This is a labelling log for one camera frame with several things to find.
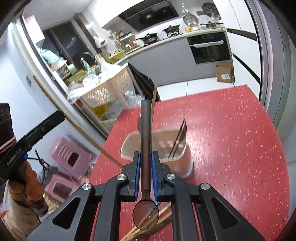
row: cabinet handle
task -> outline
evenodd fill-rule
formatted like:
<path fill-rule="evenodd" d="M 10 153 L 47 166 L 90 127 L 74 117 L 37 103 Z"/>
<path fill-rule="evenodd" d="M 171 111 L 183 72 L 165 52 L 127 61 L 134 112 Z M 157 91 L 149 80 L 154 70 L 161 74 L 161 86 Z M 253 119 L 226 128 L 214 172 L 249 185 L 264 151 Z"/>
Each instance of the cabinet handle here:
<path fill-rule="evenodd" d="M 193 44 L 190 45 L 190 47 L 195 47 L 195 48 L 204 48 L 204 47 L 209 47 L 209 46 L 216 46 L 216 45 L 221 45 L 224 44 L 224 41 L 216 41 L 216 42 L 208 42 L 208 43 L 202 43 L 202 44 Z"/>

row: triangular cutout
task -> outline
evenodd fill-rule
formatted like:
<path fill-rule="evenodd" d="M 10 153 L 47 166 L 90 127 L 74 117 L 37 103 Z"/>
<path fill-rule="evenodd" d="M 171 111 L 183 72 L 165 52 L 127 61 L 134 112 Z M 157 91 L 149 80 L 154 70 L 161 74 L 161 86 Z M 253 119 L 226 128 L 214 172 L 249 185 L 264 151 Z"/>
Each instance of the triangular cutout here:
<path fill-rule="evenodd" d="M 238 219 L 217 198 L 212 198 L 212 202 L 223 229 L 228 229 L 238 223 Z"/>
<path fill-rule="evenodd" d="M 53 220 L 52 223 L 63 229 L 71 227 L 74 215 L 80 203 L 80 198 L 76 197 L 70 202 Z"/>

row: black range hood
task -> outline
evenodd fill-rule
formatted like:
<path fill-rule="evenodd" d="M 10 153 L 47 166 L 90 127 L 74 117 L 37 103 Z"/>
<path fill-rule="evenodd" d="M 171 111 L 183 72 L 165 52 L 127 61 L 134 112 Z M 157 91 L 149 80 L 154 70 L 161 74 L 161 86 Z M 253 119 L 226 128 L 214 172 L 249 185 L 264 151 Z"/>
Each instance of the black range hood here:
<path fill-rule="evenodd" d="M 175 8 L 168 0 L 145 0 L 119 15 L 137 31 L 178 16 Z"/>

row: red speckled tabletop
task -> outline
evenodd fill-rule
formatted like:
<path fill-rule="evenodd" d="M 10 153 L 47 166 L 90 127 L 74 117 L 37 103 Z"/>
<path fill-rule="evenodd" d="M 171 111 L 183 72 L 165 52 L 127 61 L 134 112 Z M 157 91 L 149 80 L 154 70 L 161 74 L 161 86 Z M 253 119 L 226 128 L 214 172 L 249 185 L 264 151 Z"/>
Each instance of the red speckled tabletop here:
<path fill-rule="evenodd" d="M 137 131 L 140 108 L 124 110 L 104 149 L 120 163 L 121 145 Z M 181 126 L 186 118 L 187 139 L 194 170 L 187 182 L 211 184 L 266 240 L 275 240 L 289 211 L 289 176 L 279 137 L 261 103 L 245 85 L 157 102 L 153 129 Z M 121 168 L 100 155 L 91 176 L 93 185 L 107 182 Z M 122 203 L 121 239 L 134 226 L 135 203 Z M 173 240 L 172 225 L 150 240 Z"/>

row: metal bolt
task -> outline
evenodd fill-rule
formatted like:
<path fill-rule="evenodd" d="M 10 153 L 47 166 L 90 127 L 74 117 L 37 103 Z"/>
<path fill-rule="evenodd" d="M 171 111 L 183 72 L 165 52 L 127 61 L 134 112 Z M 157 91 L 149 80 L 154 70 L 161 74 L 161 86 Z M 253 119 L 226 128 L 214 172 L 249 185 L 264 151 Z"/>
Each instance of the metal bolt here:
<path fill-rule="evenodd" d="M 90 183 L 84 183 L 84 184 L 82 185 L 82 189 L 83 189 L 83 190 L 89 190 L 89 189 L 91 189 L 91 184 L 90 184 Z"/>
<path fill-rule="evenodd" d="M 123 180 L 126 179 L 126 175 L 124 175 L 124 174 L 119 174 L 119 175 L 117 176 L 117 179 L 120 180 L 120 181 L 123 181 Z"/>
<path fill-rule="evenodd" d="M 210 189 L 210 185 L 209 184 L 207 184 L 207 183 L 203 183 L 202 185 L 201 185 L 201 188 L 203 189 L 203 190 L 209 190 Z"/>
<path fill-rule="evenodd" d="M 176 176 L 174 174 L 167 174 L 167 179 L 174 180 Z"/>

